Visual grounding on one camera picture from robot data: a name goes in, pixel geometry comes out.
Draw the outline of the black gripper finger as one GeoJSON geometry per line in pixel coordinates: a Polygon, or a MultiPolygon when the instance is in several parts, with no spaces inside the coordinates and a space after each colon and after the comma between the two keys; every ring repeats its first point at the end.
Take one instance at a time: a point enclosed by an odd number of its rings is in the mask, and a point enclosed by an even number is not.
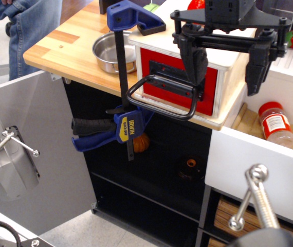
{"type": "Polygon", "coordinates": [[[201,85],[208,66],[207,52],[196,44],[194,37],[179,35],[178,47],[187,77],[193,85],[201,85]]]}
{"type": "Polygon", "coordinates": [[[260,90],[272,63],[269,42],[257,42],[249,49],[249,62],[246,66],[245,81],[247,96],[253,96],[260,90]]]}

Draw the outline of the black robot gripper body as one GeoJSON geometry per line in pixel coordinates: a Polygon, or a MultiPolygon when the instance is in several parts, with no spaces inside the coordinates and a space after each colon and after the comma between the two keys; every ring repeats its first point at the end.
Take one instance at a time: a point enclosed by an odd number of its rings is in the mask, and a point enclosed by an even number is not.
{"type": "Polygon", "coordinates": [[[176,10],[173,42],[182,55],[194,47],[281,58],[291,20],[265,13],[255,1],[206,1],[204,9],[176,10]]]}

